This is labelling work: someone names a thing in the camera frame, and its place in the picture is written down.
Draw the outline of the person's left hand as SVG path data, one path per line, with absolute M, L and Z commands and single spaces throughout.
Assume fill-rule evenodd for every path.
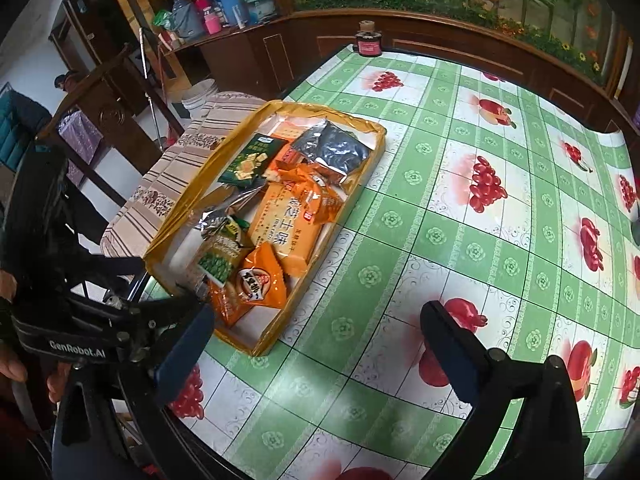
M 16 288 L 14 276 L 2 270 L 1 298 L 10 304 L 15 296 Z M 27 366 L 16 350 L 17 344 L 7 344 L 4 340 L 1 341 L 1 375 L 14 380 L 14 382 L 26 382 L 28 378 Z M 58 404 L 62 400 L 71 367 L 70 363 L 60 361 L 56 364 L 55 370 L 49 374 L 47 388 L 51 403 Z

